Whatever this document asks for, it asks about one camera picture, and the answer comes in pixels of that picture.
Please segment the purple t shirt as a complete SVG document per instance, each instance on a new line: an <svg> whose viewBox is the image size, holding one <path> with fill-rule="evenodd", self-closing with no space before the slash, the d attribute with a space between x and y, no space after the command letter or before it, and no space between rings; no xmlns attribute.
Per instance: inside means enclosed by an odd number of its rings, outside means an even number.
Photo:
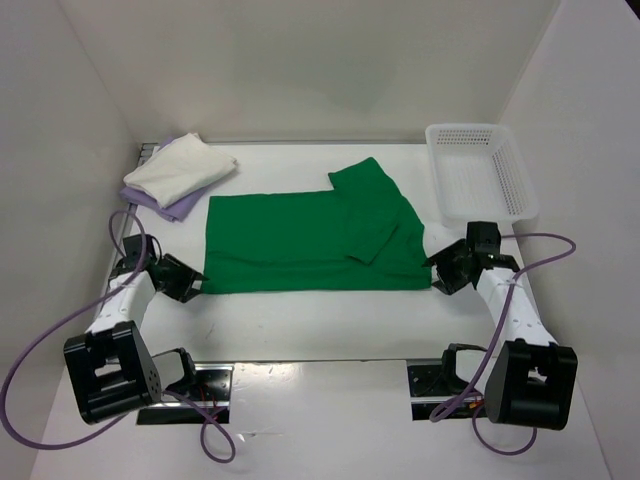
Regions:
<svg viewBox="0 0 640 480"><path fill-rule="evenodd" d="M198 134L179 137L125 175L125 197L154 208L172 221L186 215L182 204L211 183L208 146Z"/></svg>

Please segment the white t shirt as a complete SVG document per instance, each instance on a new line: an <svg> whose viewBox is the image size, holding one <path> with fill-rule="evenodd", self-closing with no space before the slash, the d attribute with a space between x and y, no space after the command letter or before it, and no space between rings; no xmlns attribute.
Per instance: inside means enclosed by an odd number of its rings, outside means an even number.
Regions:
<svg viewBox="0 0 640 480"><path fill-rule="evenodd" d="M124 177L124 184L166 208L196 190L231 174L237 160L187 133L159 149L142 166Z"/></svg>

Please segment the green t shirt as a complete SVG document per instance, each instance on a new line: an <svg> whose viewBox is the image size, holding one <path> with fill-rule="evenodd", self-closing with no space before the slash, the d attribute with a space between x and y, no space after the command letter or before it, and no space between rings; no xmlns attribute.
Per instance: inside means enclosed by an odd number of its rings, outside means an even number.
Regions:
<svg viewBox="0 0 640 480"><path fill-rule="evenodd" d="M203 292L430 288L425 227L378 161L328 179L326 191L211 197Z"/></svg>

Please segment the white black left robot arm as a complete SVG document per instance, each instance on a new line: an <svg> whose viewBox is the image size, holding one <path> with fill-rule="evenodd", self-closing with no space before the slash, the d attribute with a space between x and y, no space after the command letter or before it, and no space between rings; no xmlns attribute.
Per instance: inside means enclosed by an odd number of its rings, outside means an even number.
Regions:
<svg viewBox="0 0 640 480"><path fill-rule="evenodd" d="M85 333L63 349L79 413L89 425L157 404L166 390L189 399L200 385L184 348L153 355L140 327L157 295L185 304L201 294L206 277L164 254L152 235L128 236L123 247L109 277L110 297Z"/></svg>

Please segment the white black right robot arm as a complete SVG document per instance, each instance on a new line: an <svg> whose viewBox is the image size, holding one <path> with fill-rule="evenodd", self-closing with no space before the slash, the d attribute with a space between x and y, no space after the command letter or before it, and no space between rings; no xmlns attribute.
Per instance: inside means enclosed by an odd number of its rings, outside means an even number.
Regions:
<svg viewBox="0 0 640 480"><path fill-rule="evenodd" d="M547 331L522 279L538 267L569 257L576 244L563 237L567 251L521 267L513 256L502 253L503 238L496 223L472 221L465 238L428 260L437 275L436 289L451 296L472 286L495 324L475 373L463 359L439 368L441 386L459 394L437 406L430 419L449 417L464 399L480 391L486 415L495 424L562 430L569 418L578 358Z"/></svg>

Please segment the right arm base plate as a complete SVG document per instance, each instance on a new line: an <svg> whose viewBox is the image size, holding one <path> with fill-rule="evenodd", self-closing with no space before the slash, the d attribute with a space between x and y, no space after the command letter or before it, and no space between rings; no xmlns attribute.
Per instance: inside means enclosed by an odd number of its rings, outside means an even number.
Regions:
<svg viewBox="0 0 640 480"><path fill-rule="evenodd" d="M463 364L461 370L463 377L460 379L455 376L455 367L453 374L445 373L441 359L408 360L406 370L412 420L429 420L431 412L438 404L462 392L467 385L465 379L473 377L478 363L479 360L471 360L470 366ZM489 362L474 387L476 391L484 392L494 363L494 359ZM471 419L481 397L482 394L479 396L470 395L464 400L462 406L457 407L447 419Z"/></svg>

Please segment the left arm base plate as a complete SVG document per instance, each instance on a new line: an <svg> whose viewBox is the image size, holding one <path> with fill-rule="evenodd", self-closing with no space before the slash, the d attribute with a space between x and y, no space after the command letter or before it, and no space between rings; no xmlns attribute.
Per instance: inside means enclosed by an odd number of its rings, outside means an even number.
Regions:
<svg viewBox="0 0 640 480"><path fill-rule="evenodd" d="M233 364L196 363L195 384L183 395L223 425L229 423ZM201 425L204 418L188 403L165 396L162 403L137 414L139 426Z"/></svg>

